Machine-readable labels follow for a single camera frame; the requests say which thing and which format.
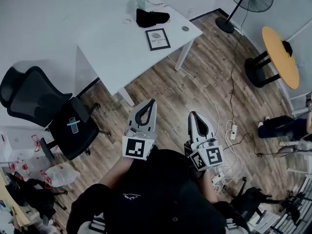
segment black shirt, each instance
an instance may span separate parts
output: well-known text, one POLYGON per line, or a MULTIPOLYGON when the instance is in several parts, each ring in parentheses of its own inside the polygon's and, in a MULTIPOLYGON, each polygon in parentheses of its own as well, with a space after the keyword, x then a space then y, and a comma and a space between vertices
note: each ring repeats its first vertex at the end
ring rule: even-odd
POLYGON ((189 167, 182 154, 153 149, 147 161, 134 160, 117 189, 95 184, 81 194, 72 204, 68 234, 76 234, 82 223, 100 213, 109 234, 224 234, 226 218, 235 210, 226 202, 212 205, 203 198, 189 167))

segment chair armrest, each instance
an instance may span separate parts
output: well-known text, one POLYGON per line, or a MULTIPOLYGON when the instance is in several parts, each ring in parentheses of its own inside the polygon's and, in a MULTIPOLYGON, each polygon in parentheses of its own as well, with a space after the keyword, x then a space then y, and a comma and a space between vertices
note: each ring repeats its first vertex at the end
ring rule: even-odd
POLYGON ((80 120, 86 123, 90 115, 86 110, 86 108, 84 107, 84 105, 82 104, 82 102, 77 97, 73 97, 71 98, 70 103, 75 112, 79 115, 80 120))
POLYGON ((40 144, 41 144, 41 148, 42 148, 44 154, 46 155, 46 157, 48 158, 48 160, 53 161, 55 159, 55 157, 54 157, 53 153, 51 152, 47 142, 45 142, 44 138, 41 138, 40 144))

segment fan pole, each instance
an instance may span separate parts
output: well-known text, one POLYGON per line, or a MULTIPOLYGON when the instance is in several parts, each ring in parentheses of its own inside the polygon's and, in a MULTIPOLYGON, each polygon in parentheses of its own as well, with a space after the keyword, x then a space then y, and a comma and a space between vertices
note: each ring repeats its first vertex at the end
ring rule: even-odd
POLYGON ((226 20, 225 23, 228 23, 230 21, 230 19, 232 18, 232 16, 234 15, 235 11, 238 9, 238 7, 240 6, 240 4, 242 3, 243 0, 239 0, 238 4, 236 5, 235 9, 233 10, 233 12, 231 13, 231 15, 228 17, 228 19, 226 20))

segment picture frame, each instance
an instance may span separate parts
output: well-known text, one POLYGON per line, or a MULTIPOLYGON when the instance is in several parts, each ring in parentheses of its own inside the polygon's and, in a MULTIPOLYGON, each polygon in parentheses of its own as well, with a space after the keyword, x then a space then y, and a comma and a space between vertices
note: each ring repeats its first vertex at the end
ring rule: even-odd
POLYGON ((145 33, 151 51, 171 48, 163 28, 146 30, 145 33))

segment person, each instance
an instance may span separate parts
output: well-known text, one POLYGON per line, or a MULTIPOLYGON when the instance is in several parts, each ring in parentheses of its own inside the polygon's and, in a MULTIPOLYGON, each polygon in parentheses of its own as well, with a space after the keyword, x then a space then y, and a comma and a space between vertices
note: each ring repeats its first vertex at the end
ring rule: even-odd
POLYGON ((260 138, 274 138, 288 136, 290 140, 312 141, 312 112, 308 112, 307 119, 291 118, 287 115, 270 119, 265 118, 264 122, 258 124, 258 135, 260 138))
POLYGON ((153 147, 146 161, 121 156, 98 184, 72 204, 68 234, 101 215, 102 233, 229 233, 227 219, 249 233, 246 221, 229 203, 218 202, 209 171, 195 172, 189 159, 153 147))

